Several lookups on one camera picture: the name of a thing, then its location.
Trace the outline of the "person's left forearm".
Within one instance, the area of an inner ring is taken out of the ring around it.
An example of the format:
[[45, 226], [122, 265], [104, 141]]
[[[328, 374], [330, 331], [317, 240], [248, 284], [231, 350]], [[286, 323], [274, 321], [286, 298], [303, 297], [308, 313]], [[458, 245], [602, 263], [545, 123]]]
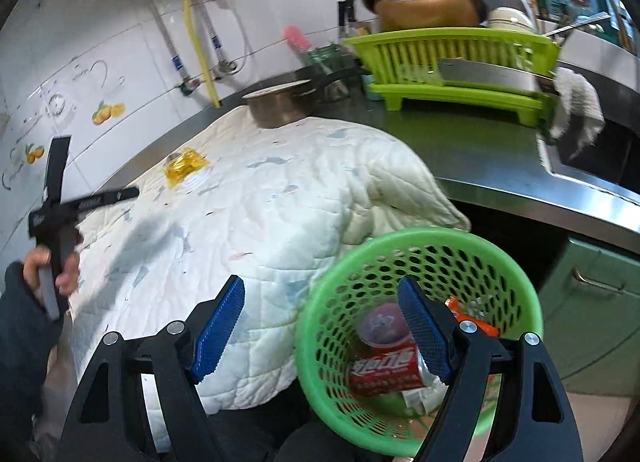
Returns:
[[51, 349], [58, 344], [63, 321], [52, 321], [14, 262], [4, 275], [1, 295], [1, 459], [33, 461], [29, 448], [34, 419], [40, 416], [42, 386]]

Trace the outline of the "person's left hand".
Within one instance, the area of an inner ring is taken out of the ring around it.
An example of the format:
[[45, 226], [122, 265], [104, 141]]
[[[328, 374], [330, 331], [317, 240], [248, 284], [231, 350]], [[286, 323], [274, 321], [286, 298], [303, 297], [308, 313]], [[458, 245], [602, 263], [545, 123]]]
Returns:
[[[37, 245], [27, 253], [23, 264], [23, 279], [29, 287], [36, 301], [43, 304], [39, 271], [41, 267], [50, 264], [51, 252], [45, 245]], [[76, 251], [70, 253], [66, 259], [62, 274], [55, 280], [58, 293], [63, 297], [69, 297], [78, 288], [79, 279], [79, 254]]]

